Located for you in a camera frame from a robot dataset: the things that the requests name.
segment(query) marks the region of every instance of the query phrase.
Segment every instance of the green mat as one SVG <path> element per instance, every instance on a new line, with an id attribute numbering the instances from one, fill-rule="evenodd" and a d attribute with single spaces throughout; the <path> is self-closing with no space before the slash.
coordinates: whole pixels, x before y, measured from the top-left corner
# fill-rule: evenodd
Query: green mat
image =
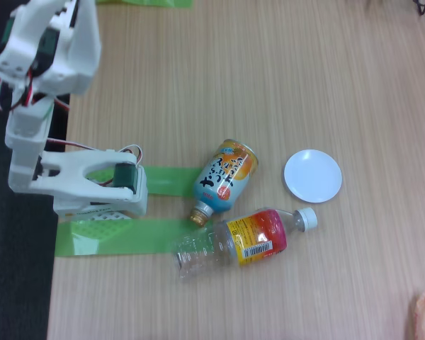
<path id="1" fill-rule="evenodd" d="M 161 6 L 187 9 L 192 6 L 193 0 L 96 0 L 97 4 L 105 3 L 127 3 L 142 6 Z"/>
<path id="2" fill-rule="evenodd" d="M 192 185 L 200 168 L 146 166 L 150 194 L 192 197 Z M 113 168 L 89 174 L 104 182 Z M 166 253 L 170 243 L 198 227 L 189 220 L 104 220 L 76 221 L 58 225 L 55 256 Z"/>

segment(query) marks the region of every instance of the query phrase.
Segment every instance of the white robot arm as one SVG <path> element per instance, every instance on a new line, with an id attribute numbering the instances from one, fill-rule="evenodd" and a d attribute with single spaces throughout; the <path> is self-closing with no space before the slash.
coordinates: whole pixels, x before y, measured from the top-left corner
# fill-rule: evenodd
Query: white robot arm
<path id="1" fill-rule="evenodd" d="M 2 47 L 0 80 L 13 92 L 5 139 L 13 150 L 11 189 L 54 196 L 54 209 L 62 217 L 118 210 L 144 215 L 146 176 L 134 154 L 44 151 L 57 96 L 83 94 L 98 69 L 101 41 L 94 0 L 30 0 L 11 13 Z M 35 172 L 39 164 L 41 174 Z M 108 166 L 119 166 L 121 187 L 86 179 Z M 49 176 L 50 170 L 57 175 Z"/>

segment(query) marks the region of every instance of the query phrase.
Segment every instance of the bottle label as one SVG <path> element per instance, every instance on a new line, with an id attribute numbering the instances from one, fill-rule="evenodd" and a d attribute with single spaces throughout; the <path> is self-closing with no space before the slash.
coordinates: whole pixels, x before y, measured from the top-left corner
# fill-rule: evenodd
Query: bottle label
<path id="1" fill-rule="evenodd" d="M 274 209 L 229 221 L 240 265 L 250 264 L 286 248 L 286 235 L 282 220 Z"/>

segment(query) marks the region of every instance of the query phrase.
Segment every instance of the drink can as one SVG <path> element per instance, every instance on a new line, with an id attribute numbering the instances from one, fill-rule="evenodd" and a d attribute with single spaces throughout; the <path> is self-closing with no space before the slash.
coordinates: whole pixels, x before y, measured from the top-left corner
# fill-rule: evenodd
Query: drink can
<path id="1" fill-rule="evenodd" d="M 202 227 L 213 213 L 231 209 L 257 168 L 258 159 L 250 147 L 225 140 L 194 183 L 197 203 L 191 220 Z"/>

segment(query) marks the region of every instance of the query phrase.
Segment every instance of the small white dish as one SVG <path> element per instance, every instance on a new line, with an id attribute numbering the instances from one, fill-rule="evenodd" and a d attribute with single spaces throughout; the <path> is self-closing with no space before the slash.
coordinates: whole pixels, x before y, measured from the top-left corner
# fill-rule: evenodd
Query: small white dish
<path id="1" fill-rule="evenodd" d="M 341 170 L 332 157 L 318 150 L 294 154 L 283 172 L 287 187 L 296 197 L 310 203 L 333 198 L 341 188 Z"/>

